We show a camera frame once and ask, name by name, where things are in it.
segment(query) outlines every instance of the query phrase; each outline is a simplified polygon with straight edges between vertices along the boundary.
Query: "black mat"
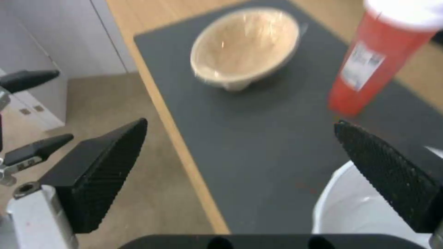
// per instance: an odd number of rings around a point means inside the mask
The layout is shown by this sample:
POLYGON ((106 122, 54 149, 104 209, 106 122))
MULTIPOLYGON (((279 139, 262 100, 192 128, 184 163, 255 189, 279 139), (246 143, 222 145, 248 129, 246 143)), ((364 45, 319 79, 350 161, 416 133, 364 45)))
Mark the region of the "black mat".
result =
MULTIPOLYGON (((333 134, 337 115, 326 107, 347 45, 284 0, 247 2, 135 41, 232 232, 310 232, 317 198, 348 160, 333 134), (309 24, 294 58, 241 93, 199 82, 189 64, 194 39, 221 15, 252 6, 309 24)), ((395 82, 356 122, 443 148, 442 117, 395 82)))

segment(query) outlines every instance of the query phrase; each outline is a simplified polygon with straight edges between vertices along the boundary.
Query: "floor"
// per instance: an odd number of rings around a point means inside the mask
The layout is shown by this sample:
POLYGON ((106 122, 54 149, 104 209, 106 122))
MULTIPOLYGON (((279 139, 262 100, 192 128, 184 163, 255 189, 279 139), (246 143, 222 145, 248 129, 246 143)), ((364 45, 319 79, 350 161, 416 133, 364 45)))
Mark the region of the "floor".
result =
MULTIPOLYGON (((37 180, 79 141, 145 117, 148 135, 126 183, 100 227, 78 235, 80 248, 118 248, 140 236, 160 233, 212 233, 204 211, 138 74, 71 80, 66 127, 42 133, 11 109, 3 113, 4 152, 49 136, 72 133, 74 141, 46 163, 17 174, 21 183, 37 180)), ((0 185, 0 210, 13 187, 0 185)))

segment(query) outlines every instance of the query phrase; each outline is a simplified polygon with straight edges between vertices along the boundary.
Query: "beige bowl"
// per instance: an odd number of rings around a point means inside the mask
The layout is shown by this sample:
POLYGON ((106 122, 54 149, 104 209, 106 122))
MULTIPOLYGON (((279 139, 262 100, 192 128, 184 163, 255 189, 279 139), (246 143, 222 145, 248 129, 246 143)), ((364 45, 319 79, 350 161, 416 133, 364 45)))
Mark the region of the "beige bowl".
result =
POLYGON ((201 32, 192 46, 190 63, 205 83, 242 90, 287 62, 299 37, 299 25, 288 13, 274 8, 243 9, 201 32))

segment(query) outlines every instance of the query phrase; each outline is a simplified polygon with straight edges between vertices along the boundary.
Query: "cup label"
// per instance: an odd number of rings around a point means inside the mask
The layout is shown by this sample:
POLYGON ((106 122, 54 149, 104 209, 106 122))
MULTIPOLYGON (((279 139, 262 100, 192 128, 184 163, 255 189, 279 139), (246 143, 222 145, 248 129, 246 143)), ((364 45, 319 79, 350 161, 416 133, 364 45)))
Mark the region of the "cup label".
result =
POLYGON ((341 72, 343 81, 355 91, 360 91, 385 58, 384 54, 368 49, 361 41, 357 42, 341 72))

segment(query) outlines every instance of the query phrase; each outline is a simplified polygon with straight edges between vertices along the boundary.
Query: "white cup lid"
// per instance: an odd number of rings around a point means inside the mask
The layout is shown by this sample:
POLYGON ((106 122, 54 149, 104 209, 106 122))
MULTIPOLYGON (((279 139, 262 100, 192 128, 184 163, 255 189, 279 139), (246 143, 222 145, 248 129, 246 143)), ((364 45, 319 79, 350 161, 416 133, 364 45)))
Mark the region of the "white cup lid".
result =
POLYGON ((443 0, 365 0, 371 15, 405 29, 443 29, 443 0))

